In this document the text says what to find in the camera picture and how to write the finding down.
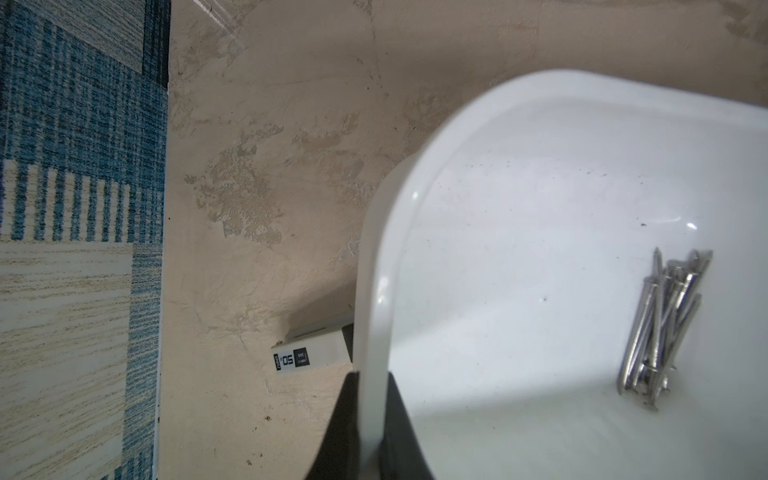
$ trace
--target nail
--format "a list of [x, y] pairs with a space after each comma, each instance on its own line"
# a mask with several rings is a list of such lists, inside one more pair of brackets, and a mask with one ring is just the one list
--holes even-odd
[[654, 304], [657, 288], [658, 285], [653, 283], [650, 278], [647, 278], [643, 283], [643, 293], [640, 295], [640, 302], [637, 304], [637, 311], [634, 314], [634, 322], [632, 323], [629, 342], [627, 343], [627, 349], [624, 352], [624, 362], [621, 364], [621, 371], [619, 372], [617, 383], [619, 395], [628, 388], [627, 381], [632, 372], [634, 357], [638, 351], [643, 324], [648, 317], [651, 305]]
[[[661, 266], [661, 250], [656, 248], [654, 250], [654, 274], [656, 275], [657, 282], [659, 283], [659, 291], [664, 291], [664, 275]], [[651, 330], [650, 338], [650, 351], [648, 353], [648, 369], [650, 370], [650, 380], [653, 382], [656, 372], [659, 367], [659, 352], [661, 346], [661, 322], [664, 317], [664, 296], [656, 295], [656, 301], [654, 303], [654, 326]]]
[[670, 348], [672, 348], [672, 342], [674, 342], [675, 331], [677, 328], [677, 310], [672, 310], [667, 323], [664, 325], [664, 351], [661, 353], [662, 362], [665, 361], [666, 355], [668, 355]]
[[[700, 305], [701, 305], [701, 293], [697, 293], [694, 296], [694, 298], [691, 300], [690, 306], [685, 311], [685, 314], [680, 315], [680, 328], [677, 332], [677, 335], [675, 336], [674, 342], [672, 343], [672, 348], [670, 349], [667, 359], [664, 362], [664, 365], [661, 367], [661, 371], [659, 372], [659, 378], [664, 378], [667, 376], [667, 372], [669, 371], [670, 367], [674, 363], [674, 359], [675, 359], [675, 356], [677, 356], [677, 352], [680, 350], [680, 345], [683, 343], [683, 338], [685, 337], [685, 333], [688, 331], [688, 327], [690, 327], [690, 324], [694, 319], [694, 316], [696, 316], [696, 312], [699, 310]], [[651, 406], [655, 404], [656, 399], [658, 398], [659, 393], [661, 391], [661, 388], [662, 388], [661, 382], [656, 381], [655, 383], [650, 384], [648, 403]]]
[[640, 332], [640, 341], [637, 343], [637, 348], [632, 356], [632, 377], [627, 389], [637, 392], [637, 384], [640, 382], [640, 378], [645, 373], [645, 358], [648, 348], [648, 339], [650, 337], [650, 329], [653, 325], [653, 313], [652, 309], [649, 309], [649, 313], [643, 321], [643, 326]]

